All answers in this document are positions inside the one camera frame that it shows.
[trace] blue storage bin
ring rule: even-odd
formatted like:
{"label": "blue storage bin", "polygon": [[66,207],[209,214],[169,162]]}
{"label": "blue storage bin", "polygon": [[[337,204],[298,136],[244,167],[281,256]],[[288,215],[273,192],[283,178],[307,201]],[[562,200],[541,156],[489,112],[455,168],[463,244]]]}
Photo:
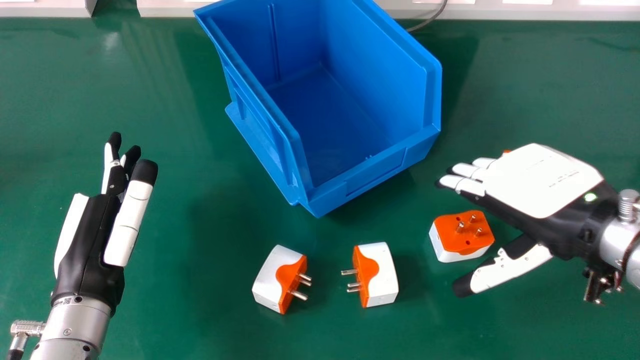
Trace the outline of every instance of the blue storage bin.
{"label": "blue storage bin", "polygon": [[316,217],[424,159],[440,132],[440,63],[372,0],[222,0],[195,15],[227,114]]}

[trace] green tabletop surface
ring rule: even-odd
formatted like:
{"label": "green tabletop surface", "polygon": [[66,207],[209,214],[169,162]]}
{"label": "green tabletop surface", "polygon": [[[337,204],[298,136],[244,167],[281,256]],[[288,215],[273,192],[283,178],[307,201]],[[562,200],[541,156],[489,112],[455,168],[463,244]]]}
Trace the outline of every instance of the green tabletop surface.
{"label": "green tabletop surface", "polygon": [[[434,187],[447,167],[531,142],[640,186],[640,24],[437,21],[415,36],[444,68],[442,134],[427,158],[329,215],[286,203],[225,114],[216,50],[194,19],[0,20],[0,354],[15,319],[46,320],[53,255],[74,193],[95,195],[112,131],[158,162],[103,360],[638,359],[640,291],[582,301],[584,263],[552,260],[480,295],[439,263],[438,215],[473,209]],[[489,217],[497,237],[518,231]],[[346,293],[356,244],[386,241],[400,292]],[[253,280],[281,244],[313,286],[281,316]],[[33,348],[35,341],[29,343]]]}

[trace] cable connector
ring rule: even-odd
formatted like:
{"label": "cable connector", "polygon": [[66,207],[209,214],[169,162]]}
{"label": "cable connector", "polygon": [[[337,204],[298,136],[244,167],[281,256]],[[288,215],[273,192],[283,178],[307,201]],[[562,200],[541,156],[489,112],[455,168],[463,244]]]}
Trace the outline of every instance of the cable connector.
{"label": "cable connector", "polygon": [[478,258],[495,241],[484,213],[477,210],[437,217],[429,237],[442,263]]}
{"label": "cable connector", "polygon": [[391,304],[396,301],[398,280],[391,251],[385,242],[353,247],[353,268],[342,275],[356,275],[347,292],[360,292],[362,307]]}
{"label": "cable connector", "polygon": [[255,301],[284,315],[293,297],[307,301],[308,297],[298,291],[300,284],[311,286],[311,277],[305,275],[306,271],[306,256],[276,245],[253,282]]}

